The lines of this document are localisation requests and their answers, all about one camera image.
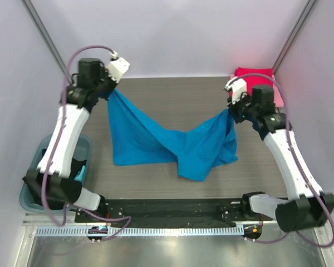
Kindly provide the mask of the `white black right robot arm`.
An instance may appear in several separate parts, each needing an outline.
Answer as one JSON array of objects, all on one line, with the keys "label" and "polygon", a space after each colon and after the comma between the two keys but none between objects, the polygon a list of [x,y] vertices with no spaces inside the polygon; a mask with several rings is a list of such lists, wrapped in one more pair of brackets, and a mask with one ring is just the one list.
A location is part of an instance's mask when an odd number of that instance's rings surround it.
[{"label": "white black right robot arm", "polygon": [[334,209],[334,195],[325,193],[313,178],[297,147],[286,116],[276,110],[271,86],[254,86],[251,93],[243,80],[227,85],[228,108],[236,123],[249,121],[272,153],[287,190],[287,199],[252,192],[242,196],[241,216],[253,220],[259,214],[273,218],[284,232],[323,226]]}]

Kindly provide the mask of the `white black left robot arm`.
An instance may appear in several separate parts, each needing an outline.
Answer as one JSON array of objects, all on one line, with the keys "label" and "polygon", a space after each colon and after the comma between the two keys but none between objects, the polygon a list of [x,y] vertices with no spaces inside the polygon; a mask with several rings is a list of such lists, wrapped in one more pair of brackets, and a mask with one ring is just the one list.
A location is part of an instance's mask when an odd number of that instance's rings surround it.
[{"label": "white black left robot arm", "polygon": [[105,198],[83,186],[91,156],[90,142],[81,136],[93,107],[109,99],[130,64],[115,56],[108,64],[98,58],[81,58],[78,72],[69,76],[55,129],[44,139],[23,177],[19,202],[29,212],[44,213],[42,197],[52,213],[69,205],[87,210],[94,222],[106,218]]}]

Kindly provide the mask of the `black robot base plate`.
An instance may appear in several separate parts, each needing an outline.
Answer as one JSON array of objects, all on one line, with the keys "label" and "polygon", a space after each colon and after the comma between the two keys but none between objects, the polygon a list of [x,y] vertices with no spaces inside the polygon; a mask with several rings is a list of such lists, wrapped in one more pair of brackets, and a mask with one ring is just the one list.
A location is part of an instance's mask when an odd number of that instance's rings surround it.
[{"label": "black robot base plate", "polygon": [[152,222],[176,222],[178,219],[205,218],[210,221],[270,220],[265,215],[250,210],[241,198],[226,199],[115,199],[101,203],[94,214],[107,219],[131,216]]}]

